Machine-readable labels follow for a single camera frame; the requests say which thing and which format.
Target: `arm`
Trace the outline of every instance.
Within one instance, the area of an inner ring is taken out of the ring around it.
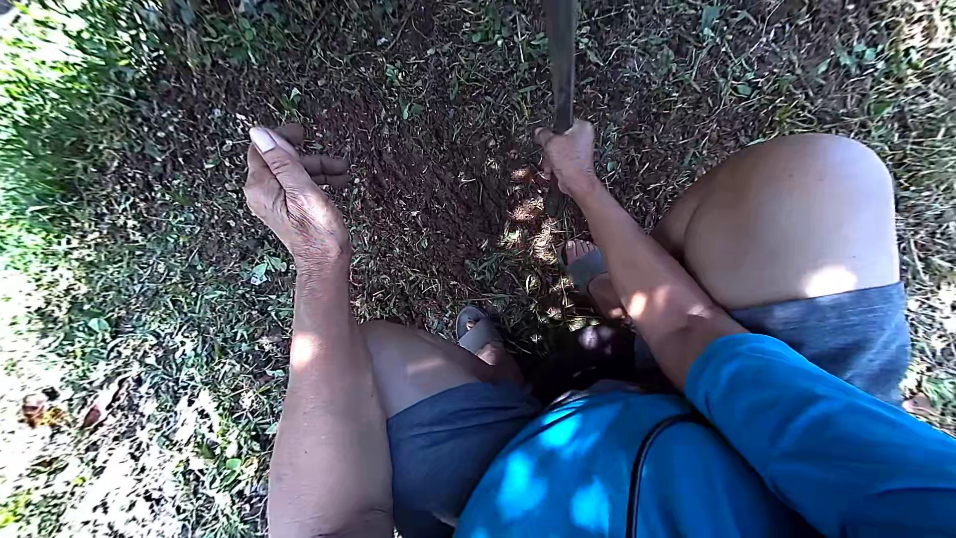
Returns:
[[[956,440],[783,342],[717,340],[694,364],[685,393],[767,488],[821,533],[953,535]]]
[[[558,178],[588,219],[611,282],[634,326],[678,389],[714,339],[746,332],[704,292],[680,263],[645,234],[594,172],[594,128],[578,120],[564,135],[536,133],[544,169]]]
[[[348,231],[283,138],[259,127],[250,136],[248,204],[292,253],[297,272],[289,390],[270,468],[270,534],[391,536],[385,415],[349,305]],[[333,160],[321,165],[327,174],[344,171]]]
[[[538,140],[664,373],[777,498],[829,536],[951,534],[956,441],[735,323],[597,180],[589,124]]]

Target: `black strap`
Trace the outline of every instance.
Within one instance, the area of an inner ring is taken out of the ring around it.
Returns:
[[[644,468],[644,459],[650,452],[651,444],[654,439],[667,428],[674,424],[682,422],[694,422],[706,426],[707,421],[703,416],[697,413],[685,413],[683,415],[673,415],[658,422],[651,428],[650,432],[644,436],[641,441],[641,447],[638,448],[638,455],[634,458],[634,467],[631,469],[631,494],[627,499],[627,530],[624,533],[626,538],[636,538],[638,535],[638,497],[641,494],[641,473]]]

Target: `dead leaf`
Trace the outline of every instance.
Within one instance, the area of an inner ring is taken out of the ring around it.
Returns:
[[[47,396],[45,394],[27,394],[23,397],[23,405],[20,406],[20,413],[23,414],[23,420],[35,428],[39,424],[43,414],[47,411]]]
[[[90,407],[87,408],[86,413],[83,414],[83,421],[79,425],[80,428],[92,428],[106,419],[110,410],[116,407],[114,404],[120,401],[120,391],[131,375],[131,373],[127,373],[117,377],[113,383],[110,383],[97,393],[93,404],[91,404]]]
[[[923,394],[922,392],[917,392],[912,398],[904,400],[902,402],[902,407],[908,413],[914,413],[917,415],[933,415],[936,413],[936,408],[933,407],[933,402],[929,399],[929,396]]]

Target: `dirt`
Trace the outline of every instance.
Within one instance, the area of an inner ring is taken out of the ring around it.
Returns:
[[[551,118],[545,46],[526,39],[516,56],[513,44],[473,42],[472,33],[509,26],[512,35],[536,35],[544,31],[540,6],[412,5],[391,12],[286,6],[277,20],[263,16],[259,24],[268,28],[255,26],[253,42],[239,43],[251,51],[241,62],[217,58],[227,23],[216,35],[209,25],[174,29],[177,46],[157,93],[164,114],[178,120],[153,114],[158,124],[149,130],[163,134],[174,125],[177,132],[154,141],[166,152],[165,165],[154,162],[154,173],[135,189],[153,211],[194,205],[208,263],[237,266],[281,252],[241,206],[245,130],[302,121],[307,150],[353,164],[354,182],[333,196],[363,256],[353,271],[360,317],[448,331],[452,303],[508,297],[490,306],[515,309],[499,313],[510,316],[505,325],[515,342],[530,346],[548,325],[587,313],[568,310],[573,290],[558,285],[554,257],[565,239],[586,236],[587,228],[574,204],[557,222],[539,208],[539,152],[531,135]],[[722,37],[715,39],[703,34],[700,7],[582,3],[576,114],[597,125],[598,170],[643,228],[732,151],[862,106],[842,76],[816,75],[831,44],[815,38],[862,26],[865,11],[847,18],[826,2],[774,8],[725,7],[713,23]],[[736,89],[744,80],[751,95]],[[813,116],[801,102],[807,92],[822,92],[820,102],[828,103]],[[283,104],[292,94],[297,102]],[[787,100],[805,123],[783,124],[774,114],[771,106]],[[219,164],[209,169],[212,159]],[[179,198],[157,198],[168,185],[152,183],[170,178]],[[503,234],[514,231],[519,244],[501,246]],[[469,264],[495,253],[505,254],[498,274],[477,279]],[[529,291],[529,278],[539,280],[536,291]],[[290,283],[286,276],[267,286]],[[548,313],[555,309],[557,317]]]

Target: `denim shorts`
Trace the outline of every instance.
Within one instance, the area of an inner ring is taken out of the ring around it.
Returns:
[[[898,282],[732,310],[730,315],[751,332],[778,338],[832,375],[899,405],[898,386],[909,364],[905,308],[906,293]],[[628,368],[653,368],[640,338],[630,346]],[[598,347],[603,355],[621,355],[613,343]],[[568,353],[575,356],[585,352],[571,348]],[[452,525],[491,461],[542,409],[539,399],[516,385],[469,383],[389,418],[399,533],[404,538],[451,536]]]

